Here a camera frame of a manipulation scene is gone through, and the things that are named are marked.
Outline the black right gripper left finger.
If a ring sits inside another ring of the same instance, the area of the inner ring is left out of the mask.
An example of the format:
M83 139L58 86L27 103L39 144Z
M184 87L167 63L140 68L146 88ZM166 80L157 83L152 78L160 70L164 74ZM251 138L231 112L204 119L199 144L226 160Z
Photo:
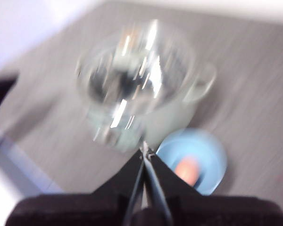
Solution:
M8 226L144 226L146 212L134 211L146 143L121 170L92 193L48 194L20 201Z

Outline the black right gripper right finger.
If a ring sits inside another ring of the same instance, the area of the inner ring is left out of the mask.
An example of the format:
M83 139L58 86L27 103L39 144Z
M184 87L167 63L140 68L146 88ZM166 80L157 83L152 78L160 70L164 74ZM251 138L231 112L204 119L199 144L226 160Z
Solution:
M204 196L173 173L143 144L143 169L152 206L143 210L145 226L283 226L273 202L253 197Z

